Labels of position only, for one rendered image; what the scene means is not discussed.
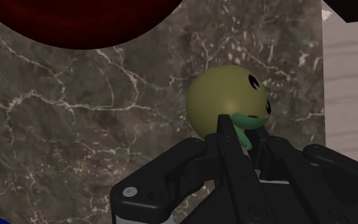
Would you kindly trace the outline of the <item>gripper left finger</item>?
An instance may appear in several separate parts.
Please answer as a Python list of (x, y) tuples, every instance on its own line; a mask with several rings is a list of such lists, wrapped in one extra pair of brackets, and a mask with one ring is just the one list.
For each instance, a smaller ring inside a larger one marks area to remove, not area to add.
[(215, 189), (181, 224), (275, 224), (229, 115), (219, 115), (215, 134), (186, 138), (115, 184), (112, 222), (174, 224), (172, 211), (206, 181), (213, 181)]

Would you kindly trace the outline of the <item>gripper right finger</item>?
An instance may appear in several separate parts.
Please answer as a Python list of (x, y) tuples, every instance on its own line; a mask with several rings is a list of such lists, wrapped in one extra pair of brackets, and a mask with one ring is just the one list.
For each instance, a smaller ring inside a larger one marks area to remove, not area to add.
[(358, 161), (320, 144), (298, 150), (264, 127), (245, 134), (261, 180), (288, 182), (312, 224), (358, 224)]

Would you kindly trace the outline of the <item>yellow round-headed green toy figure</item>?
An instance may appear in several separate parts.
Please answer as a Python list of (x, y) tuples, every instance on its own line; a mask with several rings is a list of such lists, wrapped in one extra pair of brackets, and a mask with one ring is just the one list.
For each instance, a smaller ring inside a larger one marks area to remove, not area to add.
[(229, 115), (246, 150), (252, 143), (244, 132), (263, 126), (271, 112), (263, 82), (237, 65), (209, 68), (189, 86), (186, 96), (187, 121), (199, 137), (217, 130), (219, 115)]

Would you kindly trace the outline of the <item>dark robot stand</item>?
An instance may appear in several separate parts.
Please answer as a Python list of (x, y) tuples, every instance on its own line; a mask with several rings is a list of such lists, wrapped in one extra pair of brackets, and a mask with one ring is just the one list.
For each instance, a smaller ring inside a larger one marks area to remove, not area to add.
[(323, 0), (346, 23), (358, 22), (358, 0)]

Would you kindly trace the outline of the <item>dark red round bowl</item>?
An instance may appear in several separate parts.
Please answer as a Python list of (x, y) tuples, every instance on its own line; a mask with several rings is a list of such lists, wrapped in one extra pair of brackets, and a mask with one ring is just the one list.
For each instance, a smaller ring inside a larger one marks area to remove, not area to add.
[(150, 31), (182, 0), (0, 0), (0, 22), (34, 41), (75, 50), (116, 46)]

